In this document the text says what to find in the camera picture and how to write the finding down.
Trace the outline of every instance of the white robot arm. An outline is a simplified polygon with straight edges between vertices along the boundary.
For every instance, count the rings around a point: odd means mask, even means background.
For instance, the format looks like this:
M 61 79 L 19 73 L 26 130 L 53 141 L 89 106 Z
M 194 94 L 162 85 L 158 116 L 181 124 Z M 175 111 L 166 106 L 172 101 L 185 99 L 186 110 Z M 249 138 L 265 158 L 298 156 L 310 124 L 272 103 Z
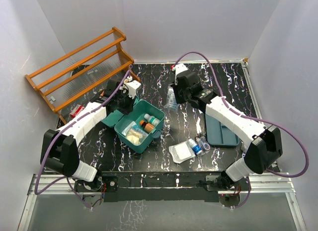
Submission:
M 245 157 L 231 164 L 221 173 L 218 185 L 230 188 L 234 182 L 253 173 L 262 174 L 277 158 L 282 155 L 280 131 L 275 126 L 264 125 L 250 119 L 242 118 L 241 111 L 228 104 L 226 107 L 219 92 L 203 88 L 196 73 L 189 71 L 184 64 L 173 67 L 175 72 L 173 87 L 177 103 L 189 102 L 192 107 L 200 109 L 232 132 L 242 141 L 247 150 Z
M 66 177 L 73 177 L 83 180 L 88 184 L 91 183 L 91 186 L 96 186 L 94 183 L 97 182 L 96 177 L 98 176 L 98 170 L 80 160 L 78 146 L 86 134 L 95 127 L 97 123 L 106 118 L 107 114 L 110 114 L 116 109 L 123 114 L 128 114 L 133 111 L 137 91 L 140 89 L 141 84 L 133 80 L 132 77 L 127 77 L 107 105 L 100 107 L 114 92 L 118 83 L 119 82 L 110 79 L 106 89 L 100 91 L 92 98 L 86 108 L 73 120 L 56 131 L 50 129 L 44 134 L 41 162 L 53 138 L 64 128 L 69 127 L 70 124 L 76 121 L 76 123 L 66 129 L 53 144 L 45 162 L 46 168 L 65 175 Z

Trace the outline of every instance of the black marble table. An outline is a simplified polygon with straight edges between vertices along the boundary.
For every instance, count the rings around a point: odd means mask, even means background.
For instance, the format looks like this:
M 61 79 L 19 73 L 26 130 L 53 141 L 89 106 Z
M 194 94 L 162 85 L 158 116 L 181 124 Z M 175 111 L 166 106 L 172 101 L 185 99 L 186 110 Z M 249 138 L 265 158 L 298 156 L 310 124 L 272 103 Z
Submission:
M 204 86 L 216 88 L 212 72 L 207 64 L 186 64 L 201 78 Z M 142 80 L 139 98 L 144 99 L 165 113 L 163 133 L 142 153 L 137 154 L 121 142 L 114 129 L 98 123 L 79 145 L 80 159 L 101 171 L 131 172 L 187 172 L 222 171 L 242 156 L 236 148 L 212 148 L 209 153 L 182 164 L 173 162 L 168 147 L 194 138 L 205 130 L 204 114 L 189 104 L 182 104 L 177 113 L 164 108 L 168 85 L 173 81 L 171 64 L 134 64 L 132 70 Z M 255 116 L 241 63 L 213 64 L 227 101 L 248 116 Z M 86 104 L 89 96 L 82 98 Z

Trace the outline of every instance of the teal tray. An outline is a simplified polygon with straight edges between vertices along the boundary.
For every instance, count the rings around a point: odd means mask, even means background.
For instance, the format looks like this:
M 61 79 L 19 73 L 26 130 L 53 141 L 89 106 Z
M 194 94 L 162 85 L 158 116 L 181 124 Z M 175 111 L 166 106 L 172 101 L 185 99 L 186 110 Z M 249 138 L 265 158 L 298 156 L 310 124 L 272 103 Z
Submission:
M 205 115 L 208 143 L 215 147 L 236 147 L 239 138 L 215 118 Z

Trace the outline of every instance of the white wall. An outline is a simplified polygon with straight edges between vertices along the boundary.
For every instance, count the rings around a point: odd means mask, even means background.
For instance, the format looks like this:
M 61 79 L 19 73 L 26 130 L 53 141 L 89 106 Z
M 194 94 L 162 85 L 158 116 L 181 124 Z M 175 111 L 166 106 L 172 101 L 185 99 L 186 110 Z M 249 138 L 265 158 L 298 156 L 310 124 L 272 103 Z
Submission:
M 309 169 L 293 183 L 310 231 L 318 226 L 317 15 L 318 0 L 281 0 L 248 66 L 263 117 L 292 130 L 309 150 Z M 285 134 L 278 162 L 290 174 L 305 164 L 300 147 Z
M 123 0 L 128 51 L 143 62 L 249 57 L 278 1 Z
M 111 30 L 123 30 L 122 0 L 38 0 L 66 53 Z
M 66 52 L 117 26 L 136 62 L 167 62 L 249 57 L 279 0 L 38 1 Z
M 57 116 L 24 78 L 64 54 L 36 0 L 0 0 L 0 230 L 16 230 Z

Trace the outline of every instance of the wooden rack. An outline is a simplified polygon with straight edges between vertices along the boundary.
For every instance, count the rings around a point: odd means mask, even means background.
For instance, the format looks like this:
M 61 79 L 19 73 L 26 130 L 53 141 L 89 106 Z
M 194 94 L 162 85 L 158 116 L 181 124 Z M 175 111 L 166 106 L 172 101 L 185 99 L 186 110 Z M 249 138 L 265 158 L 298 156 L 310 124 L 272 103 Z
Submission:
M 61 109 L 115 74 L 122 70 L 126 71 L 134 63 L 133 58 L 123 50 L 120 44 L 125 40 L 125 34 L 113 27 L 110 31 L 25 77 L 52 111 L 58 114 L 66 124 L 66 120 L 60 113 Z M 82 70 L 74 73 L 81 66 Z M 96 71 L 101 71 L 98 72 L 99 76 L 90 75 Z M 134 73 L 131 75 L 140 81 Z M 56 101 L 52 94 L 61 96 L 58 96 L 59 99 Z

